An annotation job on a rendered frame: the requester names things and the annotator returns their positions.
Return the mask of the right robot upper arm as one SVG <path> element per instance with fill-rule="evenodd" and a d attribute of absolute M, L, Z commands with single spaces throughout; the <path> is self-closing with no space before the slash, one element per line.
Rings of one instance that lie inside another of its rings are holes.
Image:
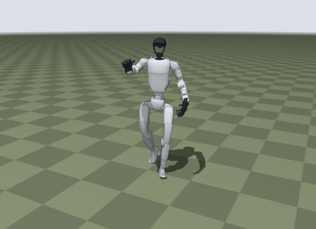
<path fill-rule="evenodd" d="M 136 73 L 135 74 L 139 74 L 140 71 L 144 68 L 147 68 L 147 63 L 148 63 L 148 59 L 146 58 L 141 58 L 140 61 L 136 64 L 133 65 L 133 67 L 135 67 L 136 69 Z"/>

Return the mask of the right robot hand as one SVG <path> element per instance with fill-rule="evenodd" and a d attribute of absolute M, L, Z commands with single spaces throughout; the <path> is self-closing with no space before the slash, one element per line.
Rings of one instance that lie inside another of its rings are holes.
<path fill-rule="evenodd" d="M 122 66 L 124 67 L 125 69 L 125 72 L 127 74 L 127 72 L 129 71 L 132 71 L 133 72 L 133 69 L 132 69 L 132 64 L 134 63 L 135 61 L 131 61 L 131 59 L 129 59 L 129 61 L 126 59 L 126 61 L 124 60 L 124 63 L 121 62 Z"/>

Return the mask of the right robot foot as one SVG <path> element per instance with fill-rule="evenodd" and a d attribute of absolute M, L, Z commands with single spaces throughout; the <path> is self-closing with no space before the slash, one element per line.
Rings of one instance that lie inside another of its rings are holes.
<path fill-rule="evenodd" d="M 151 156 L 150 156 L 150 159 L 149 159 L 149 162 L 151 162 L 151 163 L 154 163 L 156 161 L 156 159 L 157 159 L 157 154 L 158 154 L 158 151 L 159 151 L 159 147 L 155 146 L 155 148 L 156 148 L 155 154 L 154 154 L 154 152 L 151 153 Z"/>

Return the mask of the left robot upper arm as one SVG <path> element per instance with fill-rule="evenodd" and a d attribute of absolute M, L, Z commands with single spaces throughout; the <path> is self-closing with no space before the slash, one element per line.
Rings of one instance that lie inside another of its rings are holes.
<path fill-rule="evenodd" d="M 178 88 L 181 89 L 184 86 L 184 80 L 183 80 L 183 74 L 182 74 L 182 71 L 181 71 L 181 68 L 180 68 L 180 64 L 177 62 L 177 61 L 171 61 L 170 60 L 170 67 L 172 70 L 174 70 L 175 72 L 175 76 L 178 80 Z"/>

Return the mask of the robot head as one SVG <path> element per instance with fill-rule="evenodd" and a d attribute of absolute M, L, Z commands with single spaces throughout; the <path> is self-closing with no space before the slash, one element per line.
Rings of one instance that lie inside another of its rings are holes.
<path fill-rule="evenodd" d="M 163 47 L 163 51 L 162 53 L 158 53 L 155 51 L 155 46 L 157 46 L 158 48 L 162 48 Z M 154 53 L 156 54 L 156 57 L 157 58 L 154 58 L 156 60 L 163 60 L 165 58 L 162 58 L 163 57 L 163 53 L 164 53 L 164 50 L 165 50 L 165 46 L 166 46 L 166 41 L 164 38 L 156 38 L 153 42 L 153 49 L 154 49 Z"/>

